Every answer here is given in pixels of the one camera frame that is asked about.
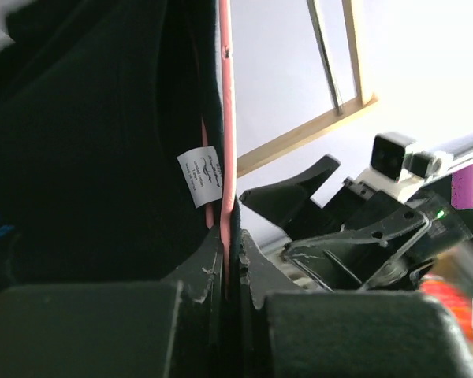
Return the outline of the black t shirt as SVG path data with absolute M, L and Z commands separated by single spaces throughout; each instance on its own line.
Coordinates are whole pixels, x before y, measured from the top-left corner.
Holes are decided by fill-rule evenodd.
M 208 233 L 178 158 L 220 165 L 214 1 L 30 1 L 3 14 L 0 291 L 159 280 Z

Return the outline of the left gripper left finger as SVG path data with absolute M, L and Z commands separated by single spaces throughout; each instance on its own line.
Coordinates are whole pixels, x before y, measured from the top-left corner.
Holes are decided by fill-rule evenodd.
M 44 284 L 0 293 L 0 377 L 212 377 L 222 244 L 160 281 Z

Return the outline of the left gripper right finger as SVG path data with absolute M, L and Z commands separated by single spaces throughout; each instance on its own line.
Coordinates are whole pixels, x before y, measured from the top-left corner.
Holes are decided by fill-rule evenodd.
M 417 292 L 304 291 L 241 235 L 246 377 L 473 377 L 453 314 Z

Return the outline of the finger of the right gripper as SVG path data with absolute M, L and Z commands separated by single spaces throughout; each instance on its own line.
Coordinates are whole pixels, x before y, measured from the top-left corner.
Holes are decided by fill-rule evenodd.
M 333 175 L 341 163 L 330 155 L 321 157 L 311 167 L 280 182 L 247 189 L 240 202 L 279 228 L 300 219 L 303 210 L 321 207 L 311 197 Z
M 364 228 L 293 241 L 283 256 L 325 291 L 388 287 L 414 266 L 405 254 L 429 228 L 427 216 L 399 209 Z

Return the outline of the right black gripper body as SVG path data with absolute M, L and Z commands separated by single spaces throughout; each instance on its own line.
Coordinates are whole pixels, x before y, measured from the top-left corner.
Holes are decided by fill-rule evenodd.
M 409 273 L 388 287 L 371 290 L 415 290 L 441 252 L 471 238 L 471 232 L 454 208 L 434 192 L 419 191 L 411 200 L 401 203 L 384 191 L 373 191 L 350 179 L 344 181 L 344 188 L 363 200 L 363 204 L 342 224 L 341 232 L 364 228 L 405 208 L 422 213 L 430 221 L 426 234 L 405 254 L 414 263 Z

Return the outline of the pink wire hanger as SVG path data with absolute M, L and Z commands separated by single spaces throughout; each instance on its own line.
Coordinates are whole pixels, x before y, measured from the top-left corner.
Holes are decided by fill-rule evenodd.
M 231 272 L 238 241 L 240 213 L 237 205 L 236 111 L 233 104 L 233 44 L 229 1 L 193 1 L 192 31 L 196 69 L 200 81 L 202 105 L 202 146 L 205 154 L 220 154 L 222 183 L 219 189 L 202 189 L 193 195 L 196 207 L 204 206 L 206 224 L 212 228 L 215 210 L 220 204 L 219 230 L 223 245 L 225 296 L 230 297 Z

